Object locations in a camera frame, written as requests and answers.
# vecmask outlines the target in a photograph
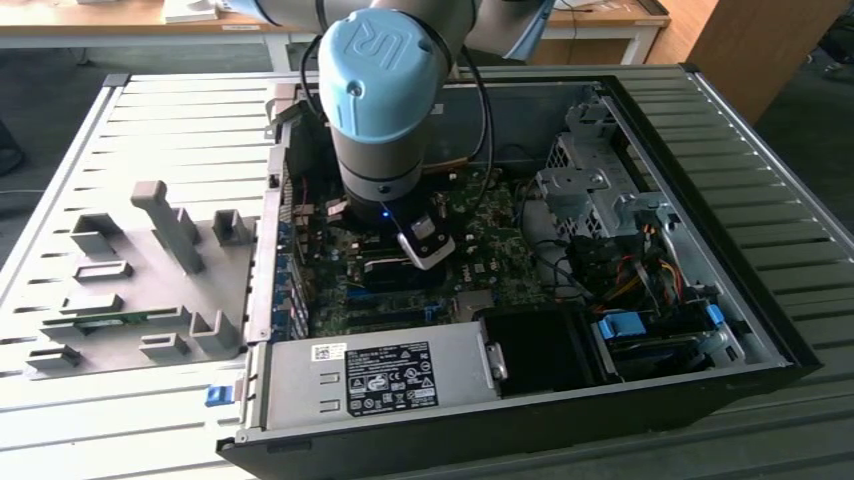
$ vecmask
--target table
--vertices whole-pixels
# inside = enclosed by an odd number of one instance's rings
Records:
[[[609,0],[593,13],[556,12],[546,39],[629,39],[624,64],[644,63],[666,16],[652,16],[636,0]],[[0,48],[118,47],[179,44],[263,44],[277,72],[297,70],[287,46],[314,34],[275,27],[234,13],[213,21],[165,24],[162,0],[0,0]]]
[[[540,471],[529,471],[529,478],[545,477],[544,471],[552,478],[848,478],[854,453],[854,264],[841,258],[853,256],[850,235],[702,75],[676,66],[495,68],[487,75],[618,76],[752,264],[773,282],[825,367],[685,429],[454,465],[406,478],[500,479],[502,473],[533,469]],[[258,214],[270,81],[295,82],[297,75],[139,75],[126,86],[102,89],[0,271],[0,309],[26,305],[15,284],[34,278],[42,262],[62,261],[39,255],[42,243],[62,241],[56,229],[74,216],[64,208],[87,205],[81,203],[87,192],[75,191],[75,183],[99,169],[170,169],[193,161],[215,181],[207,170],[218,170],[227,156],[241,159],[257,172],[242,183],[249,191],[258,188],[258,195],[241,194],[246,200],[235,205],[237,182],[229,182],[231,190],[219,182],[218,188],[187,191],[187,203],[177,199],[175,205],[193,208],[198,218],[213,201],[229,202],[247,216]],[[98,153],[105,150],[111,151],[107,158]],[[31,299],[54,298],[48,292],[55,285],[32,285],[39,294]],[[234,434],[241,409],[205,407],[207,385],[239,374],[245,359],[30,381],[20,365],[39,333],[38,314],[0,316],[3,471],[27,472],[27,478],[247,480],[214,447]]]

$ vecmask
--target motherboard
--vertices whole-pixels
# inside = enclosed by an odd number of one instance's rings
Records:
[[[486,172],[439,175],[443,187],[434,202],[454,219],[477,203]],[[298,205],[294,263],[314,307],[309,336],[465,322],[475,307],[545,301],[549,293],[516,222],[514,195],[524,181],[506,178],[501,169],[491,172],[477,211],[451,230],[457,250],[430,271],[413,266],[394,234],[353,232],[330,221],[339,196],[318,195],[315,203]]]

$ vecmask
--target table leg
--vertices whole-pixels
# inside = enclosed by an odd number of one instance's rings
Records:
[[[270,52],[270,62],[273,63],[274,72],[294,72],[299,65],[291,65],[289,57],[289,44],[291,43],[291,35],[287,33],[266,33],[265,44]]]
[[[642,65],[646,62],[660,29],[661,27],[658,26],[637,27],[636,35],[629,41],[629,47],[621,62],[624,65]]]

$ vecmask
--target screw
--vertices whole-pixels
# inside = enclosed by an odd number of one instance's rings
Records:
[[[359,86],[359,84],[351,83],[350,85],[347,85],[347,93],[350,95],[353,95],[354,97],[361,97],[362,96],[362,87]]]

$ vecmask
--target green circuit board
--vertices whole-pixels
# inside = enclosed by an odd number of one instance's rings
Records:
[[[537,303],[550,298],[514,223],[514,191],[520,181],[504,179],[501,171],[494,173],[491,188],[474,217],[459,231],[451,231],[455,252],[434,267],[445,269],[445,281],[426,290],[370,293],[362,284],[366,264],[402,259],[406,255],[399,246],[387,242],[387,248],[369,252],[365,246],[378,238],[327,226],[326,209],[315,209],[302,222],[306,234],[314,235],[302,247],[303,272],[313,292],[313,337],[459,321],[454,300],[461,292],[489,291],[497,306]],[[461,215],[474,205],[483,174],[478,170],[455,173],[454,188],[439,194],[449,215]]]

